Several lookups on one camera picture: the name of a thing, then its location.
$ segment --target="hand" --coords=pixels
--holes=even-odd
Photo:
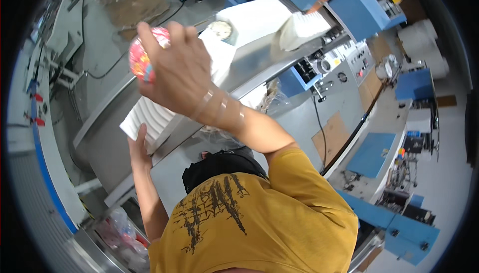
[[[138,24],[138,36],[155,72],[154,84],[139,81],[140,93],[171,111],[191,116],[211,82],[210,56],[195,27],[168,23],[170,47],[163,49],[147,23]]]
[[[151,158],[145,148],[145,137],[147,135],[147,125],[141,124],[136,141],[128,137],[128,146],[130,148],[130,161],[133,172],[149,172],[151,169]]]

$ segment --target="electric cable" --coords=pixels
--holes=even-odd
[[[314,103],[314,109],[316,110],[316,117],[318,118],[318,123],[320,124],[320,129],[321,129],[321,132],[323,134],[323,139],[324,139],[324,158],[323,158],[323,169],[321,169],[321,172],[320,172],[320,175],[322,176],[323,173],[324,173],[324,170],[326,169],[326,136],[324,135],[324,130],[323,130],[323,126],[321,125],[321,121],[320,121],[320,115],[318,113],[318,107],[316,106],[316,99],[314,98],[314,95],[311,96],[311,99],[313,100],[313,103]]]
[[[165,23],[166,21],[168,21],[169,19],[171,19],[178,11],[180,11],[180,9],[183,7],[184,5],[184,1],[182,2],[182,4],[179,6],[179,8],[172,14],[170,15],[169,17],[167,17],[165,20],[163,20],[161,23],[159,24],[155,24],[155,26],[159,26],[163,23]],[[121,54],[120,58],[118,58],[118,60],[104,73],[102,74],[101,76],[94,76],[92,75],[91,73],[88,73],[87,77],[92,77],[93,79],[95,80],[101,80],[103,79],[104,77],[106,77],[107,74],[109,74],[112,69],[118,64],[118,62],[120,62],[120,60],[125,56],[125,54],[127,54],[129,52],[129,49],[127,49],[123,54]]]

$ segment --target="red clip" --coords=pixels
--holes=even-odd
[[[35,121],[38,126],[45,126],[45,121],[42,119],[39,119],[38,117],[33,119],[33,121]]]
[[[37,102],[43,102],[43,97],[39,95],[38,93],[35,94],[30,94],[30,99],[35,98],[35,101]]]
[[[37,102],[43,102],[43,97],[38,93],[35,93],[34,97]]]

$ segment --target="yellow t-shirt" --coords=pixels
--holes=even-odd
[[[349,205],[302,150],[274,158],[268,175],[221,174],[193,189],[148,248],[150,271],[346,272],[358,229]]]

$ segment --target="plastic bag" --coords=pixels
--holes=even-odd
[[[96,231],[108,246],[119,252],[129,269],[138,273],[149,272],[148,250],[136,239],[135,228],[123,208],[113,210]]]
[[[244,105],[265,114],[273,113],[275,110],[290,104],[288,97],[281,91],[281,83],[278,78],[267,83],[264,90],[260,89],[260,87],[264,87],[264,85],[261,85],[250,92],[256,92],[256,96],[263,93],[262,99],[256,106],[250,104],[256,102],[256,98],[247,98],[245,96],[246,100],[241,99],[240,101]],[[210,143],[224,144],[227,149],[235,149],[244,146],[244,144],[234,138],[232,134],[214,126],[203,126],[203,128],[193,137],[200,138]]]
[[[148,256],[148,250],[143,244],[136,240],[136,231],[133,224],[128,220],[128,215],[119,207],[111,215],[111,225],[117,230],[120,239],[132,247],[141,257]]]

